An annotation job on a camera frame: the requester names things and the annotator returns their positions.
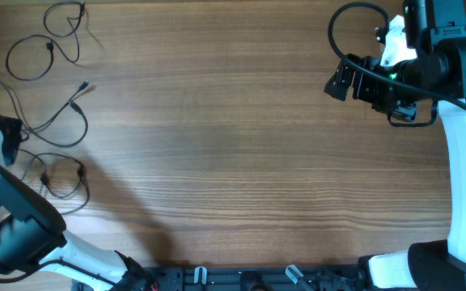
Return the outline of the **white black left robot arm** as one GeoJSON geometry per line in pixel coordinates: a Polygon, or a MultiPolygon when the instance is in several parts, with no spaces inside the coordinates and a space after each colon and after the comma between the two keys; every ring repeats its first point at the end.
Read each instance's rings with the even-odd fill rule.
{"type": "Polygon", "coordinates": [[[148,290],[155,279],[135,260],[66,229],[62,215],[6,166],[15,162],[21,120],[0,115],[0,284],[54,272],[75,290],[148,290]]]}

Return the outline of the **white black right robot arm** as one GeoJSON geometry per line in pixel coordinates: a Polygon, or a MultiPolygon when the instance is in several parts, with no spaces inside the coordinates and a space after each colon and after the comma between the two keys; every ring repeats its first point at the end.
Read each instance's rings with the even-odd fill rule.
{"type": "Polygon", "coordinates": [[[406,1],[375,31],[381,58],[341,53],[325,92],[367,102],[397,128],[415,128],[417,106],[430,100],[441,120],[451,176],[446,239],[404,251],[363,256],[353,265],[324,266],[322,290],[466,290],[466,12],[461,1],[406,1]]]}

